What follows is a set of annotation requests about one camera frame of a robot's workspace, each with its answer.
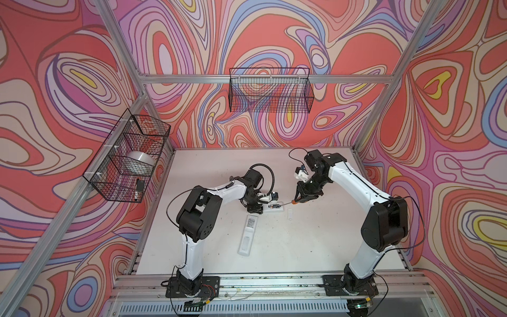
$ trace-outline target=patterned wall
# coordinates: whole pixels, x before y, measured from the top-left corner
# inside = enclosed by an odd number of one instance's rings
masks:
[[[377,186],[421,205],[427,240],[408,256],[451,316],[507,316],[506,52],[505,1],[449,1],[360,153]]]
[[[296,67],[312,74],[390,74],[425,0],[112,2],[145,74],[228,74]],[[350,146],[383,85],[314,85],[307,114],[231,114],[229,85],[154,84],[176,147]]]
[[[90,1],[0,1],[0,291],[136,96]],[[93,192],[17,316],[96,315],[157,184],[141,204]]]

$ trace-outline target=wire basket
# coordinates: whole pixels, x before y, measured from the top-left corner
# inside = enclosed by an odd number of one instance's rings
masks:
[[[170,129],[169,124],[159,119],[130,114],[105,159],[95,171],[85,172],[83,177],[106,200],[141,202]],[[144,153],[146,159],[140,161],[131,157],[136,151]]]
[[[229,110],[309,113],[314,100],[309,74],[307,67],[230,68]]]

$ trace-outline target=white remote control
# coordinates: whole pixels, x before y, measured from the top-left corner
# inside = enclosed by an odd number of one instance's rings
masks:
[[[243,230],[243,237],[239,244],[238,254],[243,256],[250,255],[250,249],[252,248],[252,242],[254,240],[255,228],[257,227],[257,220],[259,217],[254,215],[248,215],[246,217],[245,229]]]

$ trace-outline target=robotic arm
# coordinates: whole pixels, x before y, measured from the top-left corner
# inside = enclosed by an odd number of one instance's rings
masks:
[[[408,234],[407,203],[382,192],[347,163],[338,153],[322,155],[319,150],[308,152],[305,161],[315,172],[309,177],[304,166],[296,169],[296,197],[293,203],[307,202],[323,195],[327,183],[342,186],[365,210],[366,219],[361,227],[363,242],[355,257],[345,266],[342,277],[343,291],[357,295],[371,283],[373,269],[382,256]]]
[[[258,193],[262,175],[250,167],[243,177],[230,177],[230,181],[219,187],[206,189],[196,186],[176,217],[183,240],[184,266],[176,272],[175,285],[186,296],[192,297],[202,288],[204,240],[215,226],[220,207],[233,200],[246,203],[249,213],[262,213]]]

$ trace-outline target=white table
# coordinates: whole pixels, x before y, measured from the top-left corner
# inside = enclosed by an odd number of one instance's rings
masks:
[[[340,153],[359,173],[350,149],[320,151]],[[288,153],[289,149],[176,151],[137,274],[171,274],[173,265],[182,264],[181,234],[170,223],[165,210],[169,201],[186,189],[196,185],[219,186],[228,182],[229,176],[243,176],[251,165],[264,163],[274,171],[274,191],[278,192],[279,200],[294,199],[297,183],[294,170],[301,164],[289,158]],[[295,150],[291,155],[304,161],[303,150]],[[267,192],[271,185],[269,171],[260,166],[255,169],[264,176],[263,192]],[[363,240],[360,228],[366,211],[337,184],[326,184],[323,191],[324,196],[316,200],[286,205],[284,212],[259,215],[249,257],[237,253],[248,214],[246,208],[239,200],[223,205],[205,241],[204,273],[343,270]],[[187,197],[187,193],[183,194],[170,206],[169,215],[174,221]],[[291,221],[287,217],[289,208],[294,211]],[[404,266],[398,253],[388,252],[377,269],[404,269]]]

